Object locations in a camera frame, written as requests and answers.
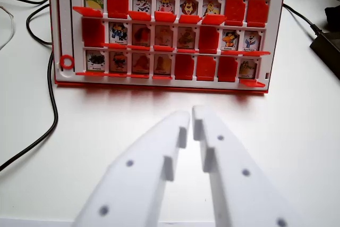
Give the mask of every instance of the white plastic part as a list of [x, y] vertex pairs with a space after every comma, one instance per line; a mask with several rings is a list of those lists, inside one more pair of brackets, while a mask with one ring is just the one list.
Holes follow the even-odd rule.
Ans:
[[165, 181], [174, 180], [190, 114], [175, 112], [139, 138], [108, 168], [73, 227], [156, 227]]
[[210, 175], [217, 227], [303, 227], [237, 137], [212, 111], [195, 106], [194, 140]]

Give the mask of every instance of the cartoon dog picture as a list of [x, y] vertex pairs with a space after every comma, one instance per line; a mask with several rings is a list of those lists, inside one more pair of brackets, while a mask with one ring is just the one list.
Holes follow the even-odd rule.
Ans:
[[213, 1], [209, 1], [209, 3], [203, 5], [203, 7], [206, 7], [206, 11], [204, 12], [203, 16], [206, 16], [206, 14], [219, 14], [219, 6], [214, 5]]
[[148, 0], [137, 0], [135, 5], [137, 6], [138, 12], [149, 13], [151, 10], [151, 4]]
[[236, 47], [235, 41], [237, 39], [236, 31], [227, 31], [222, 41], [225, 42], [225, 47]]
[[254, 32], [251, 32], [248, 38], [244, 41], [246, 44], [246, 48], [255, 48], [251, 47], [252, 45], [256, 44], [256, 35]]
[[126, 27], [122, 23], [113, 23], [111, 28], [111, 38], [119, 41], [126, 41], [128, 33], [126, 32]]

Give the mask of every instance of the power adapter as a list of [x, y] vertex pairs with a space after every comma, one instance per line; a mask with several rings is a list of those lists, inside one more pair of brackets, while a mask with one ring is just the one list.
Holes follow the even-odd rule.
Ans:
[[312, 29], [317, 37], [310, 48], [340, 80], [340, 32], [323, 33], [320, 29]]

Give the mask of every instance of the screw hole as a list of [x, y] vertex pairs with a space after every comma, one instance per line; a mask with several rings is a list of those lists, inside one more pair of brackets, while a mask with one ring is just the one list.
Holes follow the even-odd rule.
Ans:
[[250, 176], [250, 171], [247, 169], [242, 170], [242, 174], [245, 176]]
[[132, 160], [129, 160], [129, 161], [127, 161], [126, 162], [126, 165], [128, 166], [128, 167], [131, 167], [132, 165], [133, 165], [133, 161]]
[[100, 209], [99, 209], [99, 214], [101, 216], [105, 216], [107, 215], [108, 213], [108, 206], [102, 206]]
[[286, 226], [287, 226], [287, 223], [286, 223], [286, 221], [285, 221], [284, 219], [279, 218], [279, 219], [277, 220], [277, 225], [280, 226], [280, 227], [286, 227]]

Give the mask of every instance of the red plastic frame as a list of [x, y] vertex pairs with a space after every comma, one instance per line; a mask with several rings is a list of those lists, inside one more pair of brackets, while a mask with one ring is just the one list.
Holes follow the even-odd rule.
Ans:
[[90, 7], [74, 6], [72, 7], [72, 9], [85, 17], [103, 17], [103, 13], [100, 10], [96, 10]]
[[177, 15], [173, 14], [172, 12], [155, 11], [155, 20], [156, 21], [173, 23], [176, 20], [176, 17], [177, 17]]

